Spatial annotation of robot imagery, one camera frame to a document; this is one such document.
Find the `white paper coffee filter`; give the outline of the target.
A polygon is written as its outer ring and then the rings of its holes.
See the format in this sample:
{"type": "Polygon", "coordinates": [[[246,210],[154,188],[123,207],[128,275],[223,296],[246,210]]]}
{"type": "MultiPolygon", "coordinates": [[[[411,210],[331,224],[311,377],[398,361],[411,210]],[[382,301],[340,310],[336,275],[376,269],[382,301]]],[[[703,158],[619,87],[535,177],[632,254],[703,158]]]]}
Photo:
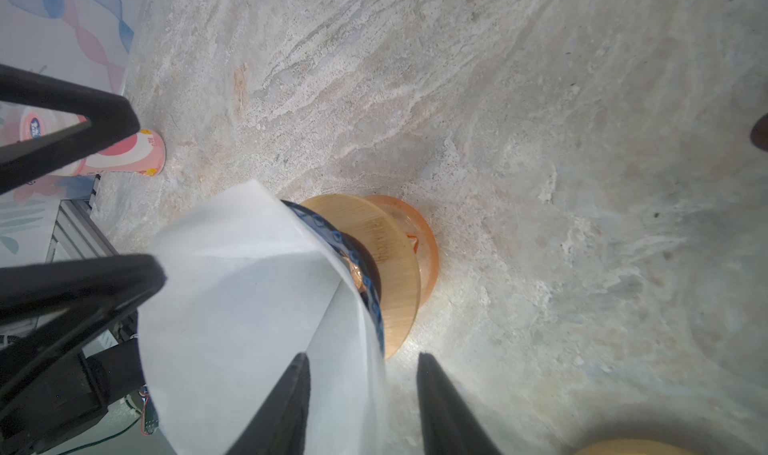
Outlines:
{"type": "Polygon", "coordinates": [[[311,376],[307,452],[382,452],[380,308],[308,220],[249,181],[169,224],[150,251],[166,282],[139,307],[139,352],[177,453],[228,450],[301,353],[311,376]]]}

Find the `wooden ring lid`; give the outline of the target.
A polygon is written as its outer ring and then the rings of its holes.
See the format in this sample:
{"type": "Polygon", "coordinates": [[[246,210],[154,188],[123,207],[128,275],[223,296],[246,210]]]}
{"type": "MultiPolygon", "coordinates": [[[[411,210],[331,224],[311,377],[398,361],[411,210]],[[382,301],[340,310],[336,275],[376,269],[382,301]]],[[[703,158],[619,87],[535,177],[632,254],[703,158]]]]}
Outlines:
{"type": "Polygon", "coordinates": [[[395,220],[366,197],[327,194],[301,205],[354,237],[370,254],[381,280],[384,357],[391,358],[410,334],[420,307],[420,271],[411,243],[395,220]]]}
{"type": "Polygon", "coordinates": [[[616,439],[591,444],[575,455],[693,455],[693,452],[652,440],[616,439]]]}

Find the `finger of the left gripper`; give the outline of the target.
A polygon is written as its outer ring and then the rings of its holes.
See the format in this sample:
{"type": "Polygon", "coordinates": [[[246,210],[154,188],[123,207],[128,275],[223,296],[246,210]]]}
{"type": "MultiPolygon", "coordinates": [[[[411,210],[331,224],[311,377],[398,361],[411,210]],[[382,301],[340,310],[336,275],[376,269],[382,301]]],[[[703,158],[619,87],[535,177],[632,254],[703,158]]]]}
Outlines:
{"type": "Polygon", "coordinates": [[[3,194],[137,133],[139,120],[119,95],[13,68],[1,67],[1,100],[86,118],[38,139],[1,148],[3,194]]]}

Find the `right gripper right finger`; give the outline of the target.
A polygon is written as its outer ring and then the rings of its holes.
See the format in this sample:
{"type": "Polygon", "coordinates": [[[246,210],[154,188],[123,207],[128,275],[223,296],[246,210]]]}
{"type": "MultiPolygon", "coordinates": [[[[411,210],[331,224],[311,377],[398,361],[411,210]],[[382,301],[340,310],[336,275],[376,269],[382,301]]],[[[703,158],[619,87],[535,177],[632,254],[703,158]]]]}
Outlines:
{"type": "Polygon", "coordinates": [[[417,392],[425,454],[495,454],[493,443],[436,358],[419,354],[417,392]]]}

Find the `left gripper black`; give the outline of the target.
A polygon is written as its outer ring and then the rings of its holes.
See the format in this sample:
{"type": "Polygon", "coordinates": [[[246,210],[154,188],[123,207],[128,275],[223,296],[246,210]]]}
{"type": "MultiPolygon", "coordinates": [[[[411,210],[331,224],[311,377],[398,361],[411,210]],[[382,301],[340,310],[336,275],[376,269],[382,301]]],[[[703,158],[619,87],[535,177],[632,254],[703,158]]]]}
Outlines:
{"type": "Polygon", "coordinates": [[[136,339],[90,357],[78,353],[34,381],[135,311],[165,281],[158,261],[145,254],[1,270],[3,325],[55,316],[1,351],[1,393],[25,389],[1,417],[3,454],[44,453],[97,425],[110,405],[144,385],[136,339]]]}

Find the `blue ribbed dripper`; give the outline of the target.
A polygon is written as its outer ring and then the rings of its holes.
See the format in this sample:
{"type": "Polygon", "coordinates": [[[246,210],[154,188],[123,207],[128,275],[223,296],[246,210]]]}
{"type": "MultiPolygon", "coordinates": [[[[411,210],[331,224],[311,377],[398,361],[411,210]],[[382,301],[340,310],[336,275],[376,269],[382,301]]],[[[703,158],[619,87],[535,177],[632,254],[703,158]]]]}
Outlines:
{"type": "Polygon", "coordinates": [[[324,241],[347,267],[363,305],[373,321],[379,348],[382,354],[385,354],[381,280],[370,254],[354,237],[341,232],[318,213],[287,200],[282,203],[324,241]]]}

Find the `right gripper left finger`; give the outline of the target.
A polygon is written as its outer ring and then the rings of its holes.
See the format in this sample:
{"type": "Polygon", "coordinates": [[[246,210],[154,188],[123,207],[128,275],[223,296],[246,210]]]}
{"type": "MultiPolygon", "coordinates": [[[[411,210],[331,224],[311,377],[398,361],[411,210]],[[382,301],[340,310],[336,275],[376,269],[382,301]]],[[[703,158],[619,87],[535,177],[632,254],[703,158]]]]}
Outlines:
{"type": "Polygon", "coordinates": [[[298,353],[226,454],[303,454],[310,394],[309,358],[298,353]]]}

